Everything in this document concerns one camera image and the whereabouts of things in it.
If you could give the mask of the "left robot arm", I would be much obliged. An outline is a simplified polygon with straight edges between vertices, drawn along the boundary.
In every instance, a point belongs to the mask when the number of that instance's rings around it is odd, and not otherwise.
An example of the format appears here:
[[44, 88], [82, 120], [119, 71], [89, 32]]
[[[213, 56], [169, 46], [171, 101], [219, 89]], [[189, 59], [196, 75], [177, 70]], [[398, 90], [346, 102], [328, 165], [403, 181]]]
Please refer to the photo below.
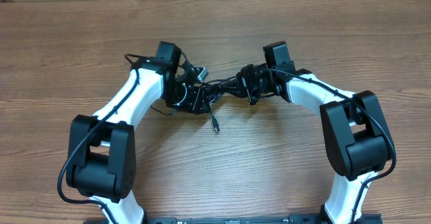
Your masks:
[[145, 223], [147, 215], [132, 191], [135, 130], [159, 99], [175, 110], [201, 110], [196, 84], [208, 75], [169, 42], [160, 42], [153, 57], [126, 54], [125, 59], [131, 65], [129, 78], [113, 99], [93, 115], [73, 119], [67, 160], [57, 180], [63, 201], [97, 205], [105, 223]]

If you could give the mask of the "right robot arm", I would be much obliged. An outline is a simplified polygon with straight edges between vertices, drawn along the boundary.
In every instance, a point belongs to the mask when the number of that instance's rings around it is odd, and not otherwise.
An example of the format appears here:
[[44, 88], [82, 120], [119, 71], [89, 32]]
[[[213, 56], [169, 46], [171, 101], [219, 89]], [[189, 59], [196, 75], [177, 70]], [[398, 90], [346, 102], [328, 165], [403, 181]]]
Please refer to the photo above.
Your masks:
[[321, 119], [327, 158], [335, 176], [331, 192], [314, 215], [317, 223], [382, 223], [380, 214], [362, 213], [371, 182], [388, 176], [397, 163], [395, 145], [377, 96], [329, 85], [307, 69], [297, 69], [284, 41], [263, 47], [265, 63], [236, 75], [240, 96], [255, 105], [280, 96]]

